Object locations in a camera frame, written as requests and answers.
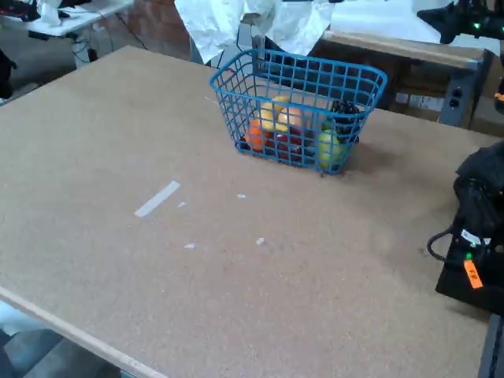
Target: black equipment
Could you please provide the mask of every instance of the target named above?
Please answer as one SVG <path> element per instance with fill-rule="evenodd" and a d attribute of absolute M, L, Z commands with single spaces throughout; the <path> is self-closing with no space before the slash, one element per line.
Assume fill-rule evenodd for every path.
<path fill-rule="evenodd" d="M 9 79 L 12 69 L 15 68 L 16 63 L 8 59 L 3 51 L 0 50 L 0 98 L 10 98 L 13 95 Z"/>
<path fill-rule="evenodd" d="M 37 13 L 37 3 L 28 4 L 18 0 L 0 0 L 0 15 L 20 18 L 24 22 L 40 18 Z"/>
<path fill-rule="evenodd" d="M 436 291 L 504 315 L 504 141 L 470 155 L 457 174 L 459 208 L 453 224 L 427 245 L 444 262 Z M 445 235 L 452 241 L 443 257 L 432 246 Z M 482 287 L 473 288 L 465 261 L 476 267 Z"/>
<path fill-rule="evenodd" d="M 495 10 L 485 0 L 459 0 L 438 9 L 421 10 L 419 18 L 441 33 L 440 42 L 452 43 L 457 35 L 470 34 L 479 38 L 504 38 L 503 0 L 495 0 Z"/>

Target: orange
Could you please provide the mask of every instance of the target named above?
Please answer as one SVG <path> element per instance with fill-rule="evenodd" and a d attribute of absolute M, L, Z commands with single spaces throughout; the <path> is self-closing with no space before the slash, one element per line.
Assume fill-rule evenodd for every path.
<path fill-rule="evenodd" d="M 265 136 L 262 135 L 261 124 L 259 120 L 252 120 L 249 129 L 245 133 L 245 140 L 254 151 L 261 152 L 264 147 Z"/>

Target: white desk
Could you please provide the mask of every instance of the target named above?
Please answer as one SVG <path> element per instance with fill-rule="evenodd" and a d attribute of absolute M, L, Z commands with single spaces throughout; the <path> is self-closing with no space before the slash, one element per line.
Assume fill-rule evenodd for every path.
<path fill-rule="evenodd" d="M 94 0 L 75 8 L 62 8 L 61 11 L 70 17 L 61 19 L 58 26 L 51 26 L 41 19 L 23 22 L 19 18 L 5 16 L 0 17 L 0 24 L 53 37 L 65 37 L 68 33 L 75 32 L 79 36 L 78 39 L 82 40 L 92 24 L 133 6 L 133 3 L 134 0 Z M 76 66 L 79 68 L 88 59 L 86 43 L 74 43 L 72 49 L 76 56 Z"/>

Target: cork board tabletop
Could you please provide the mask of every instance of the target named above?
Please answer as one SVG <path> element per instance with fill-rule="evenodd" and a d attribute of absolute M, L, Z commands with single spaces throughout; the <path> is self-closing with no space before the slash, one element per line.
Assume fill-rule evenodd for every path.
<path fill-rule="evenodd" d="M 125 48 L 0 109 L 0 298 L 138 377 L 475 376 L 424 247 L 493 140 L 377 110 L 321 177 L 239 154 L 212 73 Z"/>

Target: brick wall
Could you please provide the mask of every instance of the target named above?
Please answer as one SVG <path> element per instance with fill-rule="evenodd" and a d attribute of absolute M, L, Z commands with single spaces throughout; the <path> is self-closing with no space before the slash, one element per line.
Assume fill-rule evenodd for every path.
<path fill-rule="evenodd" d="M 174 0 L 135 0 L 135 5 L 123 13 L 123 18 L 149 50 L 190 58 L 189 34 Z"/>

